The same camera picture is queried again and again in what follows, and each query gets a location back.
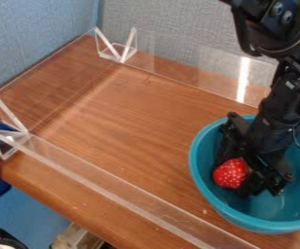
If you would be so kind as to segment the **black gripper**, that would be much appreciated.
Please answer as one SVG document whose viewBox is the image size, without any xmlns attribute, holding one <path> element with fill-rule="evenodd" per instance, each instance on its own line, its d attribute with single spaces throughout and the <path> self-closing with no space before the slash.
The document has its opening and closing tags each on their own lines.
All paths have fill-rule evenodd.
<svg viewBox="0 0 300 249">
<path fill-rule="evenodd" d="M 234 112 L 226 115 L 226 121 L 221 125 L 222 137 L 218 141 L 214 167 L 220 167 L 233 158 L 242 158 L 250 173 L 238 188 L 238 196 L 242 198 L 257 196 L 262 191 L 280 196 L 286 184 L 294 180 L 290 167 L 282 153 L 261 154 L 253 148 L 248 140 L 250 124 Z"/>
</svg>

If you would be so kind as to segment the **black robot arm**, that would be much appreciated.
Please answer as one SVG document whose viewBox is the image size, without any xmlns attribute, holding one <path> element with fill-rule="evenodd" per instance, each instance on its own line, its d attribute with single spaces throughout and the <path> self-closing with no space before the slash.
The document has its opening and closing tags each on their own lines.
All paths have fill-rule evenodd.
<svg viewBox="0 0 300 249">
<path fill-rule="evenodd" d="M 217 163 L 242 158 L 252 168 L 237 188 L 242 197 L 280 195 L 294 181 L 285 151 L 300 135 L 300 0 L 220 0 L 230 6 L 241 50 L 278 61 L 272 90 L 246 121 L 226 115 Z"/>
</svg>

